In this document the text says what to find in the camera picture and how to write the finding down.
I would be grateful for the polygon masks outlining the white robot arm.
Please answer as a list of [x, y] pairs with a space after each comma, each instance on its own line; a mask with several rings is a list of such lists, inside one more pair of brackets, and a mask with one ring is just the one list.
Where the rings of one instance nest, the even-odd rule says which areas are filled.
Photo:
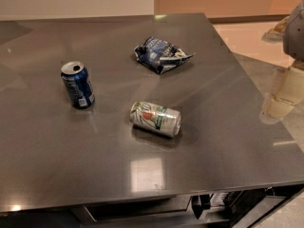
[[279, 70], [275, 87], [268, 94], [263, 113], [271, 119], [281, 119], [304, 100], [304, 1], [266, 32], [262, 39], [267, 42], [282, 42], [285, 54], [294, 62], [285, 70]]

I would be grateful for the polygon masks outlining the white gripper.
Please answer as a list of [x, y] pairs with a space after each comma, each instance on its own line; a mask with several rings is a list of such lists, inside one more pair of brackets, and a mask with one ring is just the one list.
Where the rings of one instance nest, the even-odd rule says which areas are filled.
[[275, 94], [265, 103], [268, 116], [281, 119], [288, 115], [304, 99], [304, 62], [295, 60], [284, 72]]

